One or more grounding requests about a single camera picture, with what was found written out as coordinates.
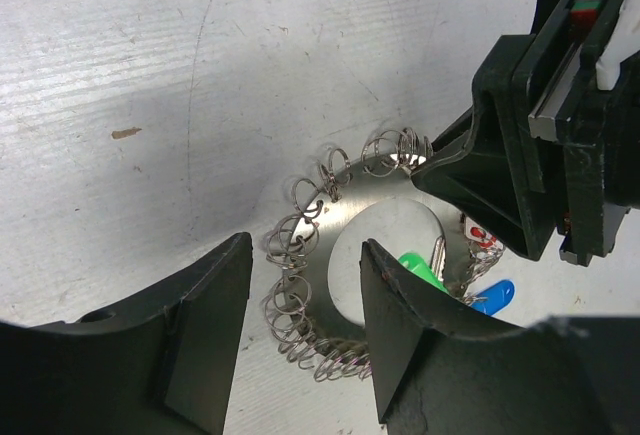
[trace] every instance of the scratched white floor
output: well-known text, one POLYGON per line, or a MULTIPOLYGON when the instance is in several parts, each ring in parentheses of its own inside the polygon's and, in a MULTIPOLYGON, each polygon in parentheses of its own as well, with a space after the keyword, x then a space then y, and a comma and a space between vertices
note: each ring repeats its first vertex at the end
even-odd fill
MULTIPOLYGON (((328 143, 355 156, 382 125, 446 127, 494 41, 526 31, 534 7, 2 0, 0 318, 74 320, 235 231, 259 238, 328 143)), ((518 272, 505 317, 640 310, 634 221, 588 271, 560 264, 557 241, 541 264, 507 257, 492 275, 518 272)), ((258 301, 276 276, 256 252, 225 433, 379 433, 369 383, 318 385, 275 353, 258 301)))

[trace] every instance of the hole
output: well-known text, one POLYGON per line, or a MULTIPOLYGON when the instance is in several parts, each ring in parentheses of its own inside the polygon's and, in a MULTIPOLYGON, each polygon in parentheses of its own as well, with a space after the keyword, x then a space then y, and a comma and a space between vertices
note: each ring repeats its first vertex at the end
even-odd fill
POLYGON ((373 237, 395 258, 416 252, 429 263, 441 235, 435 214, 415 200, 390 198, 364 209, 342 230, 329 258, 327 283, 333 305, 348 321, 364 327, 362 242, 373 237))
POLYGON ((115 317, 115 312, 111 310, 107 310, 106 308, 100 308, 98 310, 94 310, 93 312, 87 313, 84 317, 78 320, 79 323, 93 323, 93 322, 101 322, 103 320, 108 320, 112 317, 115 317))

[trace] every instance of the white plastic part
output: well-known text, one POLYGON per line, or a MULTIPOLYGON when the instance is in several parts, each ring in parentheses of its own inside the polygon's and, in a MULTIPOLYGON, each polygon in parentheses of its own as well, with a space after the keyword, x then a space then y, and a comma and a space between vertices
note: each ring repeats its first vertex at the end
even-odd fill
POLYGON ((599 90, 613 90, 620 77, 620 64, 640 51, 640 0, 624 0, 609 44, 596 63, 599 90))

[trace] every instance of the flat metal disc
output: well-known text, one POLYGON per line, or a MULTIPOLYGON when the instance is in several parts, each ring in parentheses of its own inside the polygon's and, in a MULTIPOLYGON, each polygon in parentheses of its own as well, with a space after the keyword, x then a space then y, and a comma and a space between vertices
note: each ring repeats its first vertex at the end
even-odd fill
POLYGON ((365 318, 360 259, 362 242, 372 233, 394 258, 414 253, 432 267, 434 247, 443 236, 440 221, 431 209, 408 198, 382 200, 351 219, 333 246, 327 276, 333 304, 347 320, 361 327, 365 318))
MULTIPOLYGON (((345 318, 334 305, 328 282, 329 261, 334 245, 356 215, 378 202, 392 198, 414 200, 429 208, 439 220, 446 240, 444 279, 445 285, 454 295, 454 292, 466 282, 470 262, 469 245, 461 230, 460 211, 415 188, 403 170, 396 170, 385 178, 376 178, 364 173, 363 165, 356 163, 352 166, 351 173, 351 183, 340 188, 340 200, 332 202, 326 193, 321 193, 308 205, 313 207, 321 200, 324 207, 321 214, 313 220, 319 238, 317 247, 307 256, 308 266, 304 271, 304 277, 312 290, 306 314, 320 338, 365 341, 364 328, 345 318)), ((400 231, 403 227, 391 226, 388 230, 400 231)), ((313 227, 301 221, 294 229, 292 240, 298 236, 308 237, 312 232, 313 227)), ((378 235, 371 233, 368 238, 376 238, 378 235)), ((307 299, 307 286, 302 282, 293 283, 287 291, 294 293, 301 300, 307 299)))

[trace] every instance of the white tag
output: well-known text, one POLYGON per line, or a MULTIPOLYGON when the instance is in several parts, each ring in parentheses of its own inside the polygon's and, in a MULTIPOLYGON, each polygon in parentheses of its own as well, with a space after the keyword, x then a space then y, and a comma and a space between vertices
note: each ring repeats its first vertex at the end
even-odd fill
POLYGON ((502 242, 487 232, 484 228, 471 220, 469 217, 464 219, 464 235, 469 240, 476 242, 481 248, 488 249, 495 246, 498 249, 504 248, 502 242))

